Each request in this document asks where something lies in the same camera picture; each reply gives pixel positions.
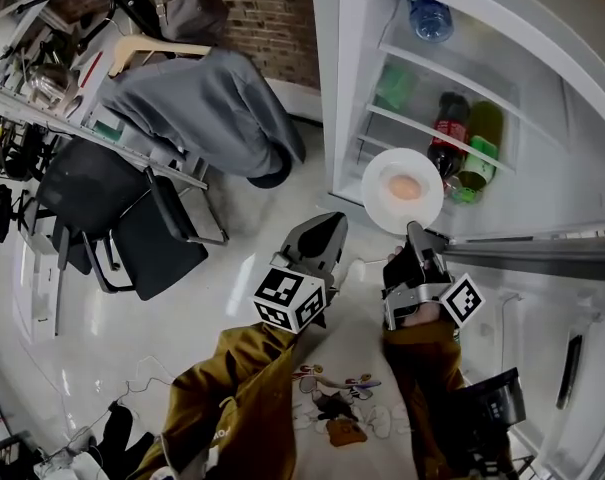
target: sticker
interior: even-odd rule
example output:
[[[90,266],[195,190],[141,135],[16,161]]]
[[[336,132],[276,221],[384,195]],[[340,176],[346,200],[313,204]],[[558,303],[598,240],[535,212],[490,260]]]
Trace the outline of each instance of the sticker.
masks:
[[[322,287],[318,288],[313,295],[304,301],[298,309],[295,310],[295,317],[298,321],[298,327],[301,329],[324,307],[324,297],[322,296]]]
[[[440,133],[443,133],[444,135],[448,135],[449,137],[451,137],[453,139],[459,140],[460,142],[464,142],[465,144],[468,143],[466,128],[464,127],[464,125],[462,125],[460,123],[442,119],[435,123],[435,129],[437,131],[439,131]],[[446,144],[447,146],[449,146],[451,148],[455,148],[458,151],[462,151],[455,144],[451,144],[450,142],[447,142],[447,141],[441,139],[440,137],[432,137],[431,144],[434,144],[434,145]]]
[[[259,302],[254,301],[253,303],[255,304],[258,313],[260,313],[262,320],[269,324],[278,325],[284,329],[288,329],[289,331],[293,330],[291,328],[291,322],[289,321],[289,315],[284,311],[280,311],[279,309],[275,309],[270,306],[265,306]]]
[[[478,290],[471,276],[464,274],[440,297],[440,302],[462,327],[484,305],[486,299]]]
[[[486,156],[493,158],[494,160],[498,159],[498,148],[491,144],[488,140],[483,139],[479,135],[475,135],[469,144],[473,149],[477,149],[480,153],[484,153]],[[488,162],[478,158],[473,153],[469,153],[464,161],[464,167],[462,168],[463,172],[474,172],[482,176],[485,181],[488,183],[493,179],[495,175],[495,166],[491,165]]]
[[[272,268],[255,292],[255,296],[288,307],[303,280],[302,276]]]

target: white floor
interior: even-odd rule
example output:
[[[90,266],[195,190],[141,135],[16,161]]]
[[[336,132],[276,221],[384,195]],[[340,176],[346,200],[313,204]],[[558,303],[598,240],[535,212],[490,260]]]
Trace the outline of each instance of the white floor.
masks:
[[[126,392],[125,380],[134,381],[130,386],[136,391],[150,377],[170,382],[211,354],[221,330],[257,321],[247,293],[261,269],[292,227],[324,213],[316,207],[325,183],[322,132],[307,125],[300,130],[308,160],[283,186],[264,191],[244,179],[210,176],[210,198],[230,243],[208,246],[210,257],[202,265],[153,300],[141,302],[134,293],[104,294],[94,276],[84,277],[70,267],[55,340],[27,345],[20,336],[7,305],[12,247],[0,251],[0,369],[43,441],[64,445]],[[340,268],[344,271],[358,257],[384,258],[396,244],[349,223]],[[138,430],[161,430],[167,395],[167,386],[152,381],[145,392],[124,399],[139,414]],[[98,435],[104,421],[95,425]]]

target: person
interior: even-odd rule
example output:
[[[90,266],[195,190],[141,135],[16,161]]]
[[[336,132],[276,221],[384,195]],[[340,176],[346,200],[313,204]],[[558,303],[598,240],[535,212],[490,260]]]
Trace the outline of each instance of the person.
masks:
[[[453,321],[428,302],[380,337],[362,306],[343,289],[326,330],[223,331],[173,382],[161,439],[129,480],[468,478],[447,439],[446,394],[464,387]],[[504,439],[495,460],[512,478]]]

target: green bottle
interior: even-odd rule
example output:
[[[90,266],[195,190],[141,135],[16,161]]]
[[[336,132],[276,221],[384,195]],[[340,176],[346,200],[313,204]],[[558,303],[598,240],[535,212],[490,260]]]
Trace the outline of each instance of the green bottle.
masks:
[[[502,109],[489,101],[480,101],[471,107],[469,118],[469,146],[485,155],[498,159],[504,115]],[[472,202],[476,192],[482,190],[495,175],[495,167],[469,153],[464,161],[458,178],[462,187],[467,189],[468,201]]]

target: brick wall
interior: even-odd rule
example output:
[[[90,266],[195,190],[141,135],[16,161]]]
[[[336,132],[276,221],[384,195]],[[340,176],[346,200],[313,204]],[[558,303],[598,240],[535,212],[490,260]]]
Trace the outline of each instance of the brick wall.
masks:
[[[251,57],[262,74],[320,88],[313,0],[224,0],[230,14],[224,46]],[[107,0],[56,0],[55,11],[73,23],[103,12]]]

